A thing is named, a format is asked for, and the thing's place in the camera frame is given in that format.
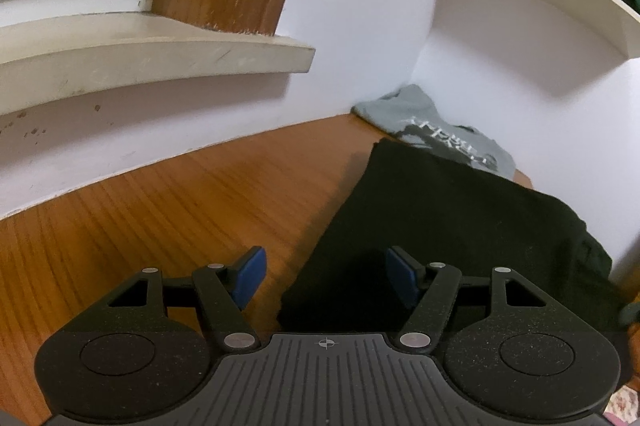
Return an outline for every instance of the metal screw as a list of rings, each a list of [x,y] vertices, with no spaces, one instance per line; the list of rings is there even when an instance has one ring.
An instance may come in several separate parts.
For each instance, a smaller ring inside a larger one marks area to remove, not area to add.
[[[246,332],[234,332],[225,337],[225,345],[230,348],[249,348],[254,343],[255,338]]]
[[[423,348],[431,343],[431,338],[422,332],[407,332],[400,336],[400,343],[409,348]]]

